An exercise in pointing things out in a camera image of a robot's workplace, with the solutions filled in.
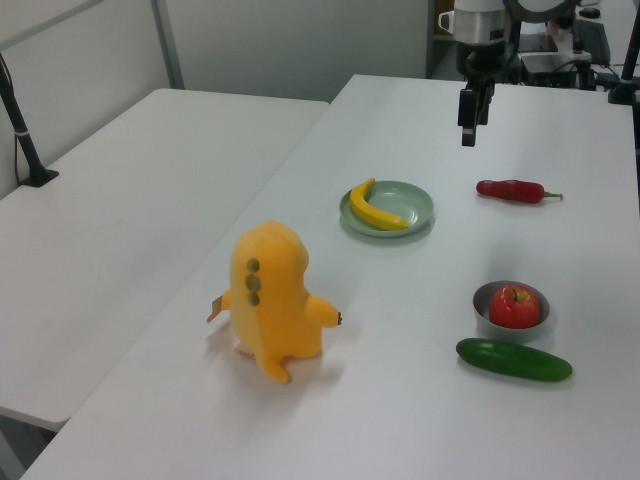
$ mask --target light green plate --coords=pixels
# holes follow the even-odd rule
[[[353,213],[347,192],[340,201],[343,221],[354,230],[373,237],[401,237],[424,227],[433,215],[433,200],[427,192],[410,183],[381,181],[373,184],[367,201],[374,207],[400,215],[411,224],[402,230],[380,230]]]

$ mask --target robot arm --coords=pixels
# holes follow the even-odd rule
[[[476,127],[486,125],[495,77],[517,53],[507,45],[520,23],[554,20],[575,9],[577,0],[456,0],[454,11],[440,16],[440,25],[458,42],[457,70],[467,78],[460,92],[458,125],[462,145],[475,145]]]

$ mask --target pepper stem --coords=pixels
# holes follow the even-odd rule
[[[555,197],[555,198],[559,198],[560,200],[564,198],[561,193],[549,193],[549,192],[544,192],[543,197],[544,198]]]

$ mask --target red pepper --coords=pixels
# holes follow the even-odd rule
[[[545,197],[557,197],[562,200],[561,193],[548,193],[544,191],[544,187],[539,183],[521,182],[519,180],[503,180],[502,182],[483,180],[478,182],[476,190],[480,195],[524,203],[538,203]]]

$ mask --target stuffed animal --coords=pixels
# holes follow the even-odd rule
[[[241,351],[249,349],[260,369],[289,381],[281,361],[307,358],[322,349],[322,328],[342,323],[340,313],[304,287],[309,254],[287,226],[270,220],[243,234],[231,257],[231,287],[214,300],[207,322],[230,310]]]

